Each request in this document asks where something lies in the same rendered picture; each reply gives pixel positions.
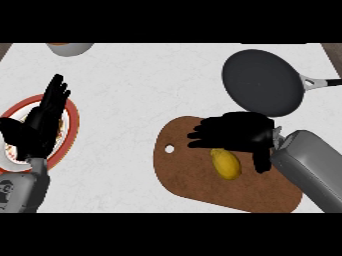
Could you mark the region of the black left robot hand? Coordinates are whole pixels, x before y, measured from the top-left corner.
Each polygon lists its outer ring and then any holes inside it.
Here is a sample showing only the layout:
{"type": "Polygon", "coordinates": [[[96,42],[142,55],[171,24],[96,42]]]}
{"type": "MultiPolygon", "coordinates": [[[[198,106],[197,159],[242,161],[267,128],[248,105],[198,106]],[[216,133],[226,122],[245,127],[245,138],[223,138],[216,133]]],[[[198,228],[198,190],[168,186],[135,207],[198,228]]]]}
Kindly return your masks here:
{"type": "Polygon", "coordinates": [[[52,154],[67,100],[71,95],[64,76],[56,74],[49,83],[41,103],[31,109],[25,122],[0,118],[0,132],[5,142],[18,150],[18,161],[47,158],[52,154]]]}

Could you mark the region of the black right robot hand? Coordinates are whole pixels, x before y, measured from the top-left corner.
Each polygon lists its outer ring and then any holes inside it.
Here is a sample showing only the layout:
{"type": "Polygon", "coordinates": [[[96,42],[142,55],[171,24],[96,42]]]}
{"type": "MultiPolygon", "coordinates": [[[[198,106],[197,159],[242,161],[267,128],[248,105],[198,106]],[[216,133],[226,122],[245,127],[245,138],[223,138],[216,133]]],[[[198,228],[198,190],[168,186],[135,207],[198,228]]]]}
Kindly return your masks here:
{"type": "Polygon", "coordinates": [[[223,148],[253,154],[256,171],[272,169],[275,121],[256,112],[229,112],[201,121],[188,134],[191,148],[223,148]]]}

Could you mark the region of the dark grey frying pan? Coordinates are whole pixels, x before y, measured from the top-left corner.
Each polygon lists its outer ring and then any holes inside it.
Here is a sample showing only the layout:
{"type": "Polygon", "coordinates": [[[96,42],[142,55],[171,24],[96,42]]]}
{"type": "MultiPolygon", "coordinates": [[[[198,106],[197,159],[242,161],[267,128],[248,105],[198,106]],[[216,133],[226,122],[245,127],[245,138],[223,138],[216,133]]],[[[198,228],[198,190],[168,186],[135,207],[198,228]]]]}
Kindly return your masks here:
{"type": "Polygon", "coordinates": [[[236,104],[267,117],[290,115],[309,90],[342,86],[342,79],[301,75],[276,54],[259,49],[242,50],[228,58],[222,80],[236,104]]]}

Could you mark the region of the brown wooden cutting board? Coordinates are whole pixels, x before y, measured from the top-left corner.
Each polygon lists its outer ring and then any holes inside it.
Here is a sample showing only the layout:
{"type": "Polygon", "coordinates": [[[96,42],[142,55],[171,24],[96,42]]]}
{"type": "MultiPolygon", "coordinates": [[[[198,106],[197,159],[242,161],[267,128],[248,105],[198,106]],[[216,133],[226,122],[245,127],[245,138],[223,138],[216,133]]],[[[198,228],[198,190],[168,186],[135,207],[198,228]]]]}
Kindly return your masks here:
{"type": "Polygon", "coordinates": [[[276,168],[260,174],[253,154],[235,152],[242,175],[235,180],[226,180],[216,171],[210,150],[188,147],[188,134],[199,123],[199,117],[179,117],[166,124],[158,134],[154,167],[166,189],[182,197],[247,212],[292,212],[303,192],[276,168]]]}

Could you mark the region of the red rimmed white plate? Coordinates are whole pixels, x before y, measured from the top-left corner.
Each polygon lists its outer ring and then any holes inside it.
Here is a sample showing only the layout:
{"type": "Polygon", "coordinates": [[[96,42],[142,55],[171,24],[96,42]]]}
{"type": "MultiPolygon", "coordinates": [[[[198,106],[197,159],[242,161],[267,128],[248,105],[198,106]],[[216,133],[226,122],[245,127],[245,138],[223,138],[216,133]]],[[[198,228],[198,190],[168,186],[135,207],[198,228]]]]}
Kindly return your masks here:
{"type": "MultiPolygon", "coordinates": [[[[43,95],[28,97],[19,103],[16,103],[10,109],[2,114],[3,117],[10,117],[16,120],[24,121],[31,109],[40,104],[43,95]]],[[[47,167],[53,168],[62,161],[64,157],[71,150],[72,144],[77,139],[80,130],[80,113],[77,106],[71,100],[67,100],[65,111],[62,115],[59,136],[56,139],[55,150],[47,159],[47,167]]],[[[0,175],[8,172],[28,172],[31,170],[31,165],[25,162],[16,161],[13,159],[15,149],[8,146],[3,136],[0,133],[0,175]]]]}

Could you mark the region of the grey bowl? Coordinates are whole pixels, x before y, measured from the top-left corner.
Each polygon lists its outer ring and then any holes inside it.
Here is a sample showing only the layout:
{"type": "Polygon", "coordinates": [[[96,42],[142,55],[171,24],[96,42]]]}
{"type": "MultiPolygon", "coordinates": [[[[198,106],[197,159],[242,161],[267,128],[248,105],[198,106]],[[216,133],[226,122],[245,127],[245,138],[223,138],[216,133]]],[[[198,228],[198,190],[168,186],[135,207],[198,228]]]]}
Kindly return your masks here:
{"type": "Polygon", "coordinates": [[[92,48],[93,43],[49,43],[47,46],[56,55],[72,57],[81,55],[92,48]]]}

